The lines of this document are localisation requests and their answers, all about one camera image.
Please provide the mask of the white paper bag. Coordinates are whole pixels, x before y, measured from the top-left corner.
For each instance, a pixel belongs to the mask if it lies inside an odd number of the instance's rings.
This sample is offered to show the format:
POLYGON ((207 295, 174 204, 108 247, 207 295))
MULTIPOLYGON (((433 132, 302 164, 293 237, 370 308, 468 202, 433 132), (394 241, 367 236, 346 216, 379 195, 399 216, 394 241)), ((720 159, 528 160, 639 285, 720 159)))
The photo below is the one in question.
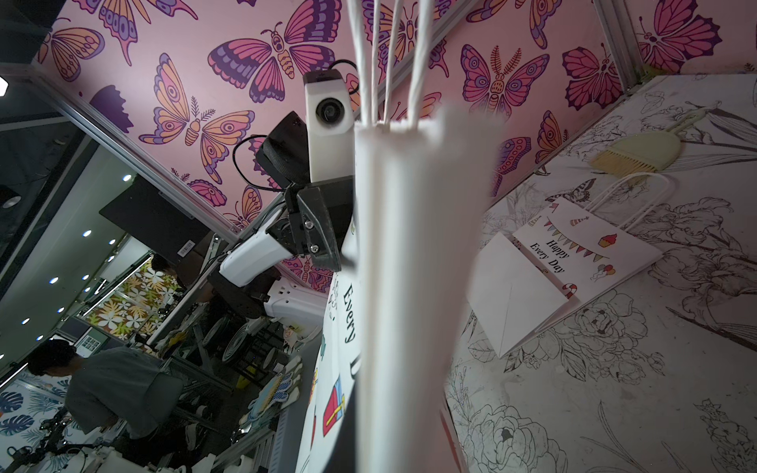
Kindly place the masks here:
POLYGON ((355 213, 333 277, 296 468, 462 472, 444 386, 477 254, 502 121, 443 106, 422 114, 435 3, 419 5, 413 55, 378 73, 362 9, 348 5, 361 87, 355 213))
POLYGON ((512 236, 496 234, 475 259, 467 303, 494 356, 582 309, 662 258, 630 231, 675 189, 659 173, 632 173, 585 206, 563 197, 512 236), (623 186, 647 184, 654 196, 619 225, 597 215, 623 186))

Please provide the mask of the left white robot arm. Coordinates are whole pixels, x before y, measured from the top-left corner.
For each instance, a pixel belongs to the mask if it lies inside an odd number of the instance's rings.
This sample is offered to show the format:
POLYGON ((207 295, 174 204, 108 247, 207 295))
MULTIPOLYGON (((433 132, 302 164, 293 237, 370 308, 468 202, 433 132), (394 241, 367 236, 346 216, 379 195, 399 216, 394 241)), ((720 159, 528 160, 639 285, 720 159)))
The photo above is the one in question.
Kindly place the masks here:
POLYGON ((267 135, 250 138, 254 167, 276 198, 226 256, 217 282, 244 289, 278 263, 305 256, 338 272, 354 208, 354 117, 328 108, 300 118, 290 112, 267 135))

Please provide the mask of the tan straw hat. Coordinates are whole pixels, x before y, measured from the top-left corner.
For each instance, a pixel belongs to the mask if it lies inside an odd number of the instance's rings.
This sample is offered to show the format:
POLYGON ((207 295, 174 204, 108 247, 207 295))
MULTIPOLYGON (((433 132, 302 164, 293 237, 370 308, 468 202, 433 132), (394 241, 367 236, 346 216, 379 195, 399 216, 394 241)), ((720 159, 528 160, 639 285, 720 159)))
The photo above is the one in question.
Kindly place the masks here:
POLYGON ((680 134, 705 117, 707 110, 691 112, 660 131, 644 132, 618 140, 593 158, 589 165, 617 179, 635 173, 658 173, 669 167, 682 151, 680 134))

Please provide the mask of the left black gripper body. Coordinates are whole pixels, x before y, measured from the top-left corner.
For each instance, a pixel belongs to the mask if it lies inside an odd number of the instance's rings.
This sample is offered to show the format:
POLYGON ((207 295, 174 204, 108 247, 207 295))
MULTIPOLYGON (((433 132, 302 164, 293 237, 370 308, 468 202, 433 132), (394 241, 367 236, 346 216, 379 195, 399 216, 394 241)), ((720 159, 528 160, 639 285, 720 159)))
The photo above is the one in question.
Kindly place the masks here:
POLYGON ((309 256, 313 266, 339 272, 341 246, 354 212, 354 177, 307 185, 292 184, 284 193, 284 248, 309 256))

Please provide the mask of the person in grey shirt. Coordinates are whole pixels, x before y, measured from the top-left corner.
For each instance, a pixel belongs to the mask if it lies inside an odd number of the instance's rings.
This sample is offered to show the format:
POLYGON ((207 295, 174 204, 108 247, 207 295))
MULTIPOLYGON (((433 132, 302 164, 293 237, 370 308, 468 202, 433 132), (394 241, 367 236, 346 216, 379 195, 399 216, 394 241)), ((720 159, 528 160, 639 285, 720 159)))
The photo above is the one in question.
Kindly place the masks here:
POLYGON ((167 423, 183 390, 153 357, 128 347, 84 358, 64 340, 47 340, 31 352, 28 369, 69 380, 64 406, 86 434, 121 420, 132 439, 149 438, 167 423))

